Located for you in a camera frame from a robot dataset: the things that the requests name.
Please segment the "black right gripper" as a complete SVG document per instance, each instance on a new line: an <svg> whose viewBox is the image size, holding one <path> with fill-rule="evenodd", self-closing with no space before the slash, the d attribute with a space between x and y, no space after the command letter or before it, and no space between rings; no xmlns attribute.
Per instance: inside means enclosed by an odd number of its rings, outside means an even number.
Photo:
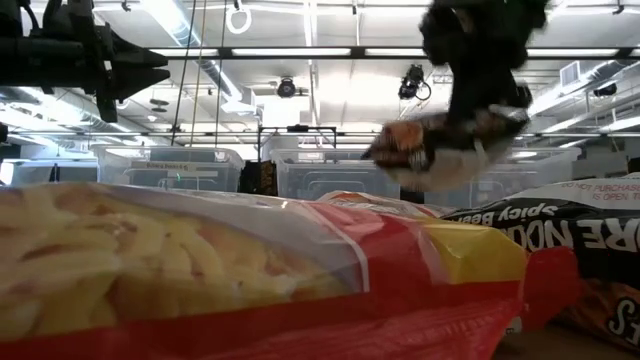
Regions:
<svg viewBox="0 0 640 360"><path fill-rule="evenodd" d="M531 34L545 27L549 0L433 0L419 30L422 48L435 65L450 64L453 87L447 124L459 126L488 108L496 122L525 123L532 93L510 68L527 59ZM497 61L488 67L466 60ZM486 97L491 74L492 99Z"/></svg>

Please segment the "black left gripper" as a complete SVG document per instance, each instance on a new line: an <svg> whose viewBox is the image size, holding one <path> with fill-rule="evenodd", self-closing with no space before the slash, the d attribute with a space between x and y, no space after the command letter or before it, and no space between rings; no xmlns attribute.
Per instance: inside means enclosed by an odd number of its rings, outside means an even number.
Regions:
<svg viewBox="0 0 640 360"><path fill-rule="evenodd" d="M80 87L86 94L94 96L100 117L107 123L118 121L114 99L125 100L170 77L169 70L155 69L168 64L165 56L130 43L113 32L112 64L133 68L114 73L113 99L109 90L111 71L105 66L107 46L102 38L104 27L94 22L93 0L48 0L43 25L54 35L64 35L81 44L84 74Z"/></svg>

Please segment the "black fire noodle packet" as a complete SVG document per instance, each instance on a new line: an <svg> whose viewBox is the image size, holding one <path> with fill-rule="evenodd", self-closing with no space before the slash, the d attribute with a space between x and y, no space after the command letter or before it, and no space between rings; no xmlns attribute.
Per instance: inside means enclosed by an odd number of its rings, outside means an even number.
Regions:
<svg viewBox="0 0 640 360"><path fill-rule="evenodd" d="M420 113L385 124L362 154L401 187L442 192L486 171L529 125L523 108L491 105L460 124L446 112Z"/></svg>

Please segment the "orange noodle packet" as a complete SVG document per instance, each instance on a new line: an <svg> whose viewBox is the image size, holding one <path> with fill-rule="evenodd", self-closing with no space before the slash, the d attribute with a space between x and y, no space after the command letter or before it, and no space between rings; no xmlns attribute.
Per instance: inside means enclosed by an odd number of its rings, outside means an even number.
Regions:
<svg viewBox="0 0 640 360"><path fill-rule="evenodd" d="M326 193L318 199L318 202L411 218L441 218L454 211L454 208L450 207L417 204L405 200L348 191L332 191Z"/></svg>

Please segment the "black spicy beef noodle packet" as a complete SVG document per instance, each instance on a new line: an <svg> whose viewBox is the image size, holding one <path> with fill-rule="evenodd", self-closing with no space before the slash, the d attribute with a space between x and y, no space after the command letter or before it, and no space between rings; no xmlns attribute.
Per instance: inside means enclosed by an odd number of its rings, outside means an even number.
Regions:
<svg viewBox="0 0 640 360"><path fill-rule="evenodd" d="M640 356L640 172L530 188L446 218L497 228L530 252L571 248L582 295L560 321Z"/></svg>

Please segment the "large red yellow noodle packet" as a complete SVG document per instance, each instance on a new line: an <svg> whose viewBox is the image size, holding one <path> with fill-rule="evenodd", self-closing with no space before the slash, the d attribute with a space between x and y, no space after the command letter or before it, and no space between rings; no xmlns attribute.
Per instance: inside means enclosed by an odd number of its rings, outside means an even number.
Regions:
<svg viewBox="0 0 640 360"><path fill-rule="evenodd" d="M571 249L425 215L0 189L0 360L490 360L579 293Z"/></svg>

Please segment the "white ceiling air vent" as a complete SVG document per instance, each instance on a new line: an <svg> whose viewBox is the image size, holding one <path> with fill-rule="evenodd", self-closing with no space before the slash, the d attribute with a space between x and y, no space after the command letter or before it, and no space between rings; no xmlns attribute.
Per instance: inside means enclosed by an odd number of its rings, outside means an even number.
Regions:
<svg viewBox="0 0 640 360"><path fill-rule="evenodd" d="M582 71L581 62L573 61L564 66L559 71L560 84L562 87L568 87L578 84L581 81Z"/></svg>

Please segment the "clear plastic bin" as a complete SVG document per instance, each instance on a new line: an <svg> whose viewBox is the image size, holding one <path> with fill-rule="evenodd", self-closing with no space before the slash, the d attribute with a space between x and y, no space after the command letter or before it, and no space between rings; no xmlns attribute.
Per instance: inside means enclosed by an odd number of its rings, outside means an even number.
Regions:
<svg viewBox="0 0 640 360"><path fill-rule="evenodd" d="M474 208L515 193L572 179L572 163L581 150L514 148L488 170L446 192L425 193L424 203L448 208Z"/></svg>
<svg viewBox="0 0 640 360"><path fill-rule="evenodd" d="M372 161L362 160L362 153L333 148L272 150L278 195L318 200L332 191L348 191L399 199L400 186Z"/></svg>

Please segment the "clear bin with paper label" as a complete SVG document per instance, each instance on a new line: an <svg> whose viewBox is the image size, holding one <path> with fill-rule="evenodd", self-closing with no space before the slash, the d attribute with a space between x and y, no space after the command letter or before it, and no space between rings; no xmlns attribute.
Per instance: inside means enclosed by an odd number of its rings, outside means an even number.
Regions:
<svg viewBox="0 0 640 360"><path fill-rule="evenodd" d="M231 149L170 146L92 147L100 183L235 192L245 162Z"/></svg>

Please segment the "grey fabric partition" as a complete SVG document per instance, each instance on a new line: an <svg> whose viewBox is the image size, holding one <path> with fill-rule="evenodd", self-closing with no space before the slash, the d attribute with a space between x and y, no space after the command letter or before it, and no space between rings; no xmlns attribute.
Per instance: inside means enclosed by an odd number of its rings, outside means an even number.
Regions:
<svg viewBox="0 0 640 360"><path fill-rule="evenodd" d="M29 185L49 182L96 182L95 162L17 162L14 164L11 184Z"/></svg>

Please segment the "background shelf with goods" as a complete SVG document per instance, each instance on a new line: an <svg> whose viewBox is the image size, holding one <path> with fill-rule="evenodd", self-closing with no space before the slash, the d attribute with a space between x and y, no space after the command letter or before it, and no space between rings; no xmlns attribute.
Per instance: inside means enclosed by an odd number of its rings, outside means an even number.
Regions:
<svg viewBox="0 0 640 360"><path fill-rule="evenodd" d="M240 193L277 196L276 164L271 161L246 161L240 173L238 191Z"/></svg>

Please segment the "silver ceiling air duct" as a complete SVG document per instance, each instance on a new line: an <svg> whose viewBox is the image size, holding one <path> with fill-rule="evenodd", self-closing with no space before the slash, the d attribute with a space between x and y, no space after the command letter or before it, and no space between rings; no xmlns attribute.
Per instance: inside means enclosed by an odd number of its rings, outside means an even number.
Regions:
<svg viewBox="0 0 640 360"><path fill-rule="evenodd" d="M140 3L177 45L189 49L203 47L198 27L187 18L186 8L181 0L140 0ZM238 115L258 113L252 100L244 101L245 93L232 82L218 62L197 58L194 63L217 86L225 100L221 106L224 112Z"/></svg>

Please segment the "black overhead frame beam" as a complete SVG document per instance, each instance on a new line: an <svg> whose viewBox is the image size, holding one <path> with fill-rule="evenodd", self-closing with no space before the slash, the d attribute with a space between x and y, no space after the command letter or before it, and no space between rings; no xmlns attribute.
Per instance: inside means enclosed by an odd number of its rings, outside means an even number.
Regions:
<svg viewBox="0 0 640 360"><path fill-rule="evenodd" d="M203 47L150 48L170 60L179 59L426 59L417 47ZM531 60L640 60L640 47L532 47L526 50Z"/></svg>

